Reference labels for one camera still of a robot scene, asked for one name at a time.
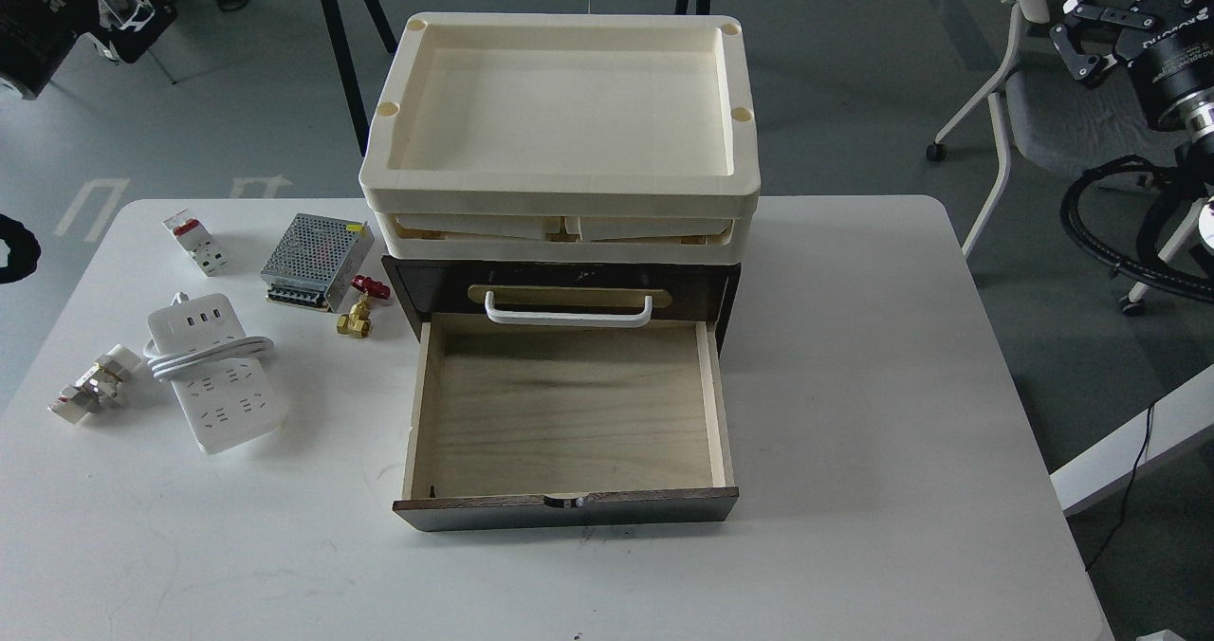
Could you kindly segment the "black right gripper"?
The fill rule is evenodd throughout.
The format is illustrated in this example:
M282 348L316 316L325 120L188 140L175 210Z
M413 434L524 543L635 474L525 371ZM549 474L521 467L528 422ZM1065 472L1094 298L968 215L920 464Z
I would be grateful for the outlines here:
M1135 0L1131 8L1067 0L1061 23L1050 28L1050 40L1071 78L1085 87L1097 87L1116 67L1131 64L1131 87L1151 130L1210 132L1210 7L1212 0ZM1124 33L1135 39L1153 32L1153 25L1182 22L1186 23L1159 36L1139 57L1121 44ZM1112 36L1107 53L1088 49L1100 35Z

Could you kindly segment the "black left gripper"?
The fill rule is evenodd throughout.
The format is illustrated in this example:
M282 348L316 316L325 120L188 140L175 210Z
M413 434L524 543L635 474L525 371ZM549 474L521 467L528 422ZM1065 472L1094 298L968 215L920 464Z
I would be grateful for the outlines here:
M132 64L174 19L174 0L1 0L2 93L34 101L83 36Z

